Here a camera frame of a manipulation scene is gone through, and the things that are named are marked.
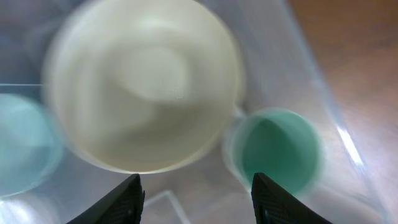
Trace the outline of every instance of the wooden floor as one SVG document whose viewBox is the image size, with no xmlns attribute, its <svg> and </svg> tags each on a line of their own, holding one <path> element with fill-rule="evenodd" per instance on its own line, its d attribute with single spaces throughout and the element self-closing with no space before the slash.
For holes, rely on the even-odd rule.
<svg viewBox="0 0 398 224">
<path fill-rule="evenodd" d="M 398 223 L 398 1 L 290 2 Z"/>
</svg>

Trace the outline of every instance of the cream plastic bowl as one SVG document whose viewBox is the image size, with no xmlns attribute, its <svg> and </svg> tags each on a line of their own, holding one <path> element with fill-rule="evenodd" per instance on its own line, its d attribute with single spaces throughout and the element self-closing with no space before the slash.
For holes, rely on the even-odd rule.
<svg viewBox="0 0 398 224">
<path fill-rule="evenodd" d="M 45 94 L 72 149 L 125 173 L 176 169 L 206 154 L 241 98 L 226 26 L 191 0 L 95 0 L 46 56 Z"/>
</svg>

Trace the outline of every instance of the green cup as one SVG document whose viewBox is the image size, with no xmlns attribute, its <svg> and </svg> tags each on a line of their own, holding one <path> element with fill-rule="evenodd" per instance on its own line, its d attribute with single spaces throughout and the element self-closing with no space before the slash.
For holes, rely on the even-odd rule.
<svg viewBox="0 0 398 224">
<path fill-rule="evenodd" d="M 240 120 L 224 145 L 224 160 L 251 189 L 253 176 L 263 172 L 293 195 L 316 179 L 320 139 L 303 117 L 289 110 L 258 111 Z"/>
</svg>

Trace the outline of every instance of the gray surface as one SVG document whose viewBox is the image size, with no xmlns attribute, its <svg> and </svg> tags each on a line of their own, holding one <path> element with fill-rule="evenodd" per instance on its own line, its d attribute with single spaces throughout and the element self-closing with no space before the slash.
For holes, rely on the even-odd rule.
<svg viewBox="0 0 398 224">
<path fill-rule="evenodd" d="M 0 83 L 4 83 L 0 93 L 19 93 L 40 101 L 39 71 L 45 49 L 62 18 L 79 2 L 0 0 Z M 248 76 L 245 110 L 251 113 L 278 106 L 296 111 L 315 125 L 323 139 L 319 181 L 300 199 L 335 223 L 382 222 L 384 210 L 365 167 L 336 117 L 338 111 L 284 2 L 203 2 L 227 23 L 240 43 Z M 0 223 L 65 223 L 126 177 L 68 152 L 41 186 L 0 200 Z M 181 169 L 143 175 L 142 184 L 147 198 L 171 190 L 190 223 L 255 223 L 251 199 L 224 166 L 220 147 Z"/>
</svg>

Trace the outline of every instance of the light blue bowl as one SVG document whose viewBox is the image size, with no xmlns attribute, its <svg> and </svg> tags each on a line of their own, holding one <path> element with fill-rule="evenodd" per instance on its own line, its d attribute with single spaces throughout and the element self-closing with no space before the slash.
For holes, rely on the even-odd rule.
<svg viewBox="0 0 398 224">
<path fill-rule="evenodd" d="M 23 96 L 0 94 L 0 198 L 38 186 L 62 157 L 46 110 Z"/>
</svg>

